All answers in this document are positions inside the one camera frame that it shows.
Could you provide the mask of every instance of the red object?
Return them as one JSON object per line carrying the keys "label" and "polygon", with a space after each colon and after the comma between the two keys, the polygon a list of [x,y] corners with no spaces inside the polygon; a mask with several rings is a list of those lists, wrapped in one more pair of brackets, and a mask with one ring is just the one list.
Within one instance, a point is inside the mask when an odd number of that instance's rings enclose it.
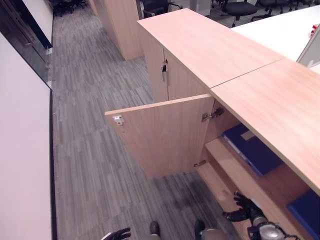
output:
{"label": "red object", "polygon": [[317,28],[319,27],[319,24],[315,24],[312,26],[312,31],[309,34],[309,37],[311,38],[313,36],[313,34],[315,34],[315,31],[317,30]]}

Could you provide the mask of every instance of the robotic hand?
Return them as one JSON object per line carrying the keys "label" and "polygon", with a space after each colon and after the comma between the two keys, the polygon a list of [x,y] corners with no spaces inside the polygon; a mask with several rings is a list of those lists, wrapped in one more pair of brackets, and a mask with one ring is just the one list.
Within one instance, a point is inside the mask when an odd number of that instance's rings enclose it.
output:
{"label": "robotic hand", "polygon": [[131,236],[130,230],[130,227],[127,227],[119,231],[109,232],[101,240],[128,240]]}
{"label": "robotic hand", "polygon": [[241,222],[249,219],[252,226],[248,227],[248,235],[251,240],[284,240],[286,238],[299,238],[286,234],[277,224],[268,221],[264,212],[249,198],[239,192],[234,193],[233,198],[241,208],[232,212],[223,212],[223,216],[230,222]]}
{"label": "robotic hand", "polygon": [[261,222],[268,221],[262,210],[257,207],[257,205],[251,199],[246,198],[237,191],[234,193],[233,199],[241,208],[237,211],[223,212],[223,216],[230,222],[241,222],[250,219],[251,224],[253,226],[257,226]]}

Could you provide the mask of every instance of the cabinet door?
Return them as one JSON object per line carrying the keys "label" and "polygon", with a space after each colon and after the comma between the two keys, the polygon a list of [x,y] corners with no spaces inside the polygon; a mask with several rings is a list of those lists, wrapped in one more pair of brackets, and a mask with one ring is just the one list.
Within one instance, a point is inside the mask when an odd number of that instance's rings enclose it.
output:
{"label": "cabinet door", "polygon": [[167,65],[167,84],[169,100],[186,98],[200,94],[206,94],[208,91],[200,85],[189,71],[176,60],[171,53],[164,50],[164,58]]}
{"label": "cabinet door", "polygon": [[142,27],[139,28],[139,34],[146,66],[148,68],[153,100],[156,103],[168,101],[167,81],[162,72],[162,67],[165,64],[164,49],[160,43]]}
{"label": "cabinet door", "polygon": [[[145,174],[160,177],[190,171],[200,161],[214,99],[209,94],[108,111],[106,119]],[[121,116],[123,125],[113,117]]]}

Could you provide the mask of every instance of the white wall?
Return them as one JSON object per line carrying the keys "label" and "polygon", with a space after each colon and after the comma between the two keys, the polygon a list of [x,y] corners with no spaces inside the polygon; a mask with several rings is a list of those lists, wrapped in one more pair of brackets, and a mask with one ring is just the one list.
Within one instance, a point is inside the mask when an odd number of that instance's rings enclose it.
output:
{"label": "white wall", "polygon": [[50,91],[1,33],[0,53],[0,239],[50,240]]}
{"label": "white wall", "polygon": [[23,0],[29,12],[52,44],[53,9],[47,0]]}

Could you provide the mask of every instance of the cabinet shelf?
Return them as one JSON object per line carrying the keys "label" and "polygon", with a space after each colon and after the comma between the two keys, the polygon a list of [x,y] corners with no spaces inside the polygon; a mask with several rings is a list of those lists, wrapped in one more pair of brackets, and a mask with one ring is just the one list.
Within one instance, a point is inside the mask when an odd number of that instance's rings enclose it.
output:
{"label": "cabinet shelf", "polygon": [[[210,153],[206,152],[205,158],[207,162],[197,169],[198,173],[224,211],[232,212],[237,210],[239,206],[234,201],[234,192],[238,190],[237,186]],[[241,239],[248,240],[247,228],[251,226],[249,220],[234,222],[233,226]]]}
{"label": "cabinet shelf", "polygon": [[259,177],[223,137],[208,142],[205,147],[239,191],[260,206],[270,221],[279,223],[288,234],[312,239],[287,209],[309,187],[286,164]]}

